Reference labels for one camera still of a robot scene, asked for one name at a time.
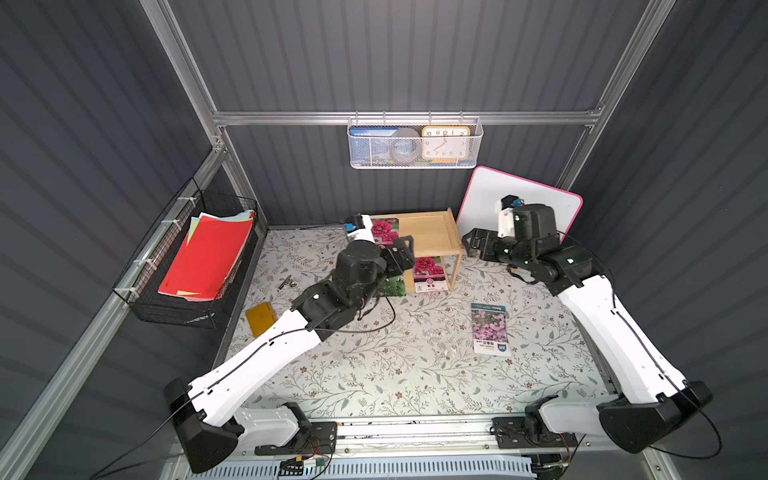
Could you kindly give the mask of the wooden two-tier shelf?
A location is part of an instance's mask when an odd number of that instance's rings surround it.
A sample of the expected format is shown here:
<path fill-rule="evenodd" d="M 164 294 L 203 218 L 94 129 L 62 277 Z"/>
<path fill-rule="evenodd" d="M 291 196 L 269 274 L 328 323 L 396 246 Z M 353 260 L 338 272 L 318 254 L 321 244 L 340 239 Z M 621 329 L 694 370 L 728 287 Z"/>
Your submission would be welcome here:
<path fill-rule="evenodd" d="M 451 208 L 442 211 L 372 215 L 373 221 L 397 218 L 399 233 L 412 236 L 416 257 L 440 257 L 445 261 L 453 257 L 451 272 L 447 274 L 449 291 L 454 290 L 464 250 Z"/>

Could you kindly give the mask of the purple flower seed bag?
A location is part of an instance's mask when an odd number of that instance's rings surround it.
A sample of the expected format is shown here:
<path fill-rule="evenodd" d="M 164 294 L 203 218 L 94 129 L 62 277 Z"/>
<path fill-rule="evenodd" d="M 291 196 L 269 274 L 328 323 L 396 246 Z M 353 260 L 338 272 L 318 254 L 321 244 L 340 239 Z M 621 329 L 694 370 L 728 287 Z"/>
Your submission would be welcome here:
<path fill-rule="evenodd" d="M 471 304 L 473 350 L 476 354 L 510 357 L 506 307 L 482 303 Z"/>

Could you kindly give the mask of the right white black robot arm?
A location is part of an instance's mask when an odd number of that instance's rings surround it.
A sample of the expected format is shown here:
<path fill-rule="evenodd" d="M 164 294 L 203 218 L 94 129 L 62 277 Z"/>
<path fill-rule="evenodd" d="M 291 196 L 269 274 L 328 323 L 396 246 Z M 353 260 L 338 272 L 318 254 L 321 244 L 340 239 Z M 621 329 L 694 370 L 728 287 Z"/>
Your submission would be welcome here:
<path fill-rule="evenodd" d="M 562 243 L 554 210 L 499 203 L 495 230 L 474 228 L 462 237 L 471 257 L 523 270 L 547 287 L 572 313 L 581 333 L 607 367 L 614 393 L 595 400 L 545 396 L 525 409 L 524 431 L 532 443 L 558 434 L 598 435 L 628 453 L 640 453 L 692 417 L 712 399 L 702 381 L 689 381 L 655 347 L 615 293 L 605 264 L 573 240 Z"/>

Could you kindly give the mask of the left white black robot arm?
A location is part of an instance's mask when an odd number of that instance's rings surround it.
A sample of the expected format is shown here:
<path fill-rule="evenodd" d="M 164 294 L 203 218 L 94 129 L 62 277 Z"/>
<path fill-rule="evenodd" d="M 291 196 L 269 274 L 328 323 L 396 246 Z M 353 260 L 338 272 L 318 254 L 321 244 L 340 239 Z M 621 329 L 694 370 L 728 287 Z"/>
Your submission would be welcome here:
<path fill-rule="evenodd" d="M 379 246 L 357 239 L 342 250 L 335 268 L 306 288 L 290 307 L 239 353 L 189 383 L 164 389 L 170 422 L 190 470 L 203 473 L 238 451 L 277 453 L 331 451 L 324 423 L 311 422 L 294 402 L 272 409 L 244 405 L 251 395 L 297 357 L 375 307 L 383 283 L 415 265 L 410 236 Z"/>

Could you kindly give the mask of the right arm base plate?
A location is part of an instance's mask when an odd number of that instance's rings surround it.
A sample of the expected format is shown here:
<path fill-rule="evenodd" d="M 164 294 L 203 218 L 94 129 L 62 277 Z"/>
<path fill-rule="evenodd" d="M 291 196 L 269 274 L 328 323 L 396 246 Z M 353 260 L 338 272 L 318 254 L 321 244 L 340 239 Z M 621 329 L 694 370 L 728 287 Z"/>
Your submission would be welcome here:
<path fill-rule="evenodd" d="M 529 416 L 501 416 L 491 420 L 490 434 L 500 449 L 575 448 L 573 433 L 554 433 Z"/>

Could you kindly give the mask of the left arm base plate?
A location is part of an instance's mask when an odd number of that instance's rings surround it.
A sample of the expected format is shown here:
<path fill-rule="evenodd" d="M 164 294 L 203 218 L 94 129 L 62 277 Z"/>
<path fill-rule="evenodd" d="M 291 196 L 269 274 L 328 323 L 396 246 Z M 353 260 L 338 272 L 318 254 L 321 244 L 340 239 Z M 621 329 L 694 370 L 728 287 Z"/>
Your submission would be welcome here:
<path fill-rule="evenodd" d="M 301 426 L 296 435 L 284 446 L 265 445 L 256 447 L 257 456 L 294 455 L 306 456 L 311 454 L 328 455 L 335 452 L 338 439 L 337 422 L 310 422 Z"/>

